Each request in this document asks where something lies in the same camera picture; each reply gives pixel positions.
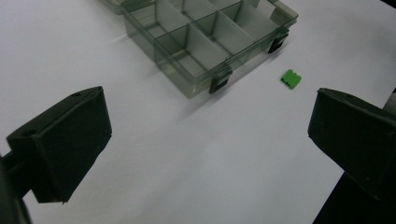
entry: transparent compartment box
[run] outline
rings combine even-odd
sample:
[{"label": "transparent compartment box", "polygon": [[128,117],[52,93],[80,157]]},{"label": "transparent compartment box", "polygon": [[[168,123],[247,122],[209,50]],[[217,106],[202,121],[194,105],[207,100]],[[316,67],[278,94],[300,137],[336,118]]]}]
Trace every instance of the transparent compartment box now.
[{"label": "transparent compartment box", "polygon": [[121,11],[129,37],[189,98],[278,49],[298,17],[274,0],[130,0]]}]

